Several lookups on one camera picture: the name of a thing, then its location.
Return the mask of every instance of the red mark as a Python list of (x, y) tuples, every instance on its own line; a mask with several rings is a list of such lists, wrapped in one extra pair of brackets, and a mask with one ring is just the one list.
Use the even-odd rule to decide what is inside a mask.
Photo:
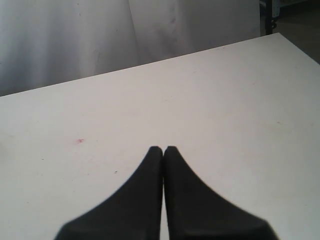
[(81, 144), (81, 143), (83, 143), (85, 140), (83, 139), (83, 138), (81, 138), (81, 139), (78, 139), (77, 141), (76, 141), (76, 144)]

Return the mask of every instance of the white tabletop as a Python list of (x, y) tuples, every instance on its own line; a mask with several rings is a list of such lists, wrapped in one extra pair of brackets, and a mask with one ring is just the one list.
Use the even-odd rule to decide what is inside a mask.
[(0, 114), (0, 239), (53, 239), (152, 145), (282, 240), (319, 239), (320, 66), (280, 34), (3, 96)]

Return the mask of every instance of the table surface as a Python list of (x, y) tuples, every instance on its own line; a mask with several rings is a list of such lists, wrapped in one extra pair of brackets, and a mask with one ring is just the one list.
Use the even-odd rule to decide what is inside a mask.
[(320, 66), (280, 34), (3, 96), (0, 113), (0, 239), (53, 239), (154, 145), (282, 240), (319, 239)]

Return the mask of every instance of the floor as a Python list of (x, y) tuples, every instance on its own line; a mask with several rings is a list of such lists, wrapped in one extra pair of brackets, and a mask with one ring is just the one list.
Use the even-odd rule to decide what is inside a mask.
[[(281, 33), (320, 64), (320, 0), (282, 8), (274, 33)], [(265, 35), (264, 16), (261, 35)]]

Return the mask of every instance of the white curtain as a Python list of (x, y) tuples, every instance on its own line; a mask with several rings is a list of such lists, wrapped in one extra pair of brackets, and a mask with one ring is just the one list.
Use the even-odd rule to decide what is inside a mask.
[(259, 35), (259, 0), (0, 0), (0, 96)]

